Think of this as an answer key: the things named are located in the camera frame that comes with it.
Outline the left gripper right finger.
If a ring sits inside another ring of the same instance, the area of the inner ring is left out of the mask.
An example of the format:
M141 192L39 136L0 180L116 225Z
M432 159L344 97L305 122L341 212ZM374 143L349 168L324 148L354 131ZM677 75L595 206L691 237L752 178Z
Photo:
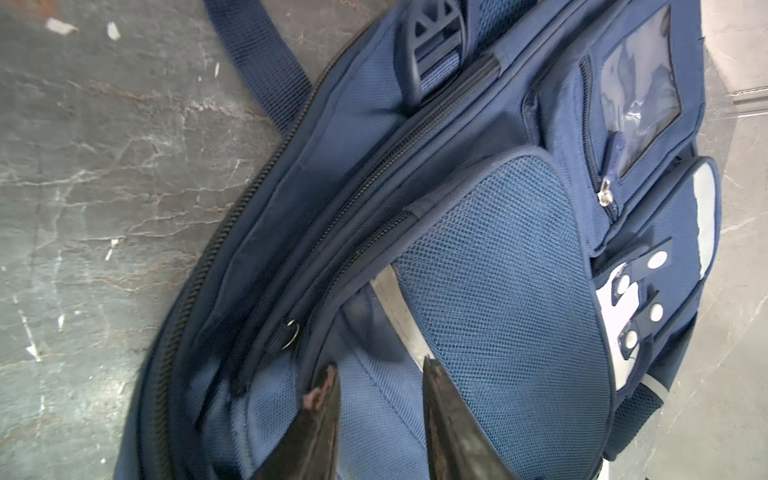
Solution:
M443 365L423 363L423 416L432 479L514 479Z

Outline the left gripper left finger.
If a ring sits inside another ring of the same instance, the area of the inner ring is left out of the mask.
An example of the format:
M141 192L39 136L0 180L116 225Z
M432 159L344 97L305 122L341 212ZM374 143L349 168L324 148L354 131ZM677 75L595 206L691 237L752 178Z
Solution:
M331 363L302 397L301 409L252 479L336 479L340 427L341 385Z

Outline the navy blue student backpack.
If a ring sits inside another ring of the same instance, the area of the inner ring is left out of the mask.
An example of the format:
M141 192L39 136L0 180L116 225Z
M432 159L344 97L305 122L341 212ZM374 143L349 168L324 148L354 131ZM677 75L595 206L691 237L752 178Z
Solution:
M432 479L438 360L514 479L603 479L665 402L717 252L696 1L401 1L311 83L209 18L283 143L149 350L118 479L252 479L328 364L336 479Z

